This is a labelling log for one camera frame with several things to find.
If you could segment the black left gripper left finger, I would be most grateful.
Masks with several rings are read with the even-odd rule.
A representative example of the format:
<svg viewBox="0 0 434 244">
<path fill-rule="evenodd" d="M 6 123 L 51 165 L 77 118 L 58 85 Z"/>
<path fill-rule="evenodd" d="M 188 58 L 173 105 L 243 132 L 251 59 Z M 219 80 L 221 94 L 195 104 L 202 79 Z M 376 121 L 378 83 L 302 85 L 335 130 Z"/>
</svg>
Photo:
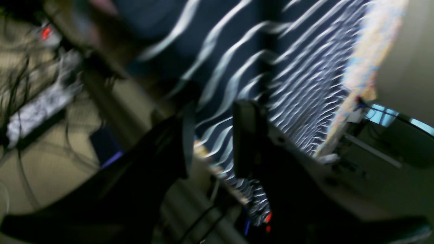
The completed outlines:
<svg viewBox="0 0 434 244">
<path fill-rule="evenodd" d="M 187 103 L 59 201 L 6 215 L 1 233 L 33 244 L 149 244 L 165 194 L 189 176 L 194 110 L 195 103 Z"/>
</svg>

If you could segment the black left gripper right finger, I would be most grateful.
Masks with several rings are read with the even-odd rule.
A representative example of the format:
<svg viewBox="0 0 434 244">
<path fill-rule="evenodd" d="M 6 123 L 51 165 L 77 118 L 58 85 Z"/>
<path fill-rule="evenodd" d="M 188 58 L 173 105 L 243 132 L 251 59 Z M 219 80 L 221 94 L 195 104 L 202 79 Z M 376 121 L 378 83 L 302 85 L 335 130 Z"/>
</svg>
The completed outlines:
<svg viewBox="0 0 434 244">
<path fill-rule="evenodd" d="M 251 100 L 233 103 L 234 170 L 258 180 L 272 213 L 273 244 L 420 244 L 425 216 L 396 215 L 299 150 Z"/>
</svg>

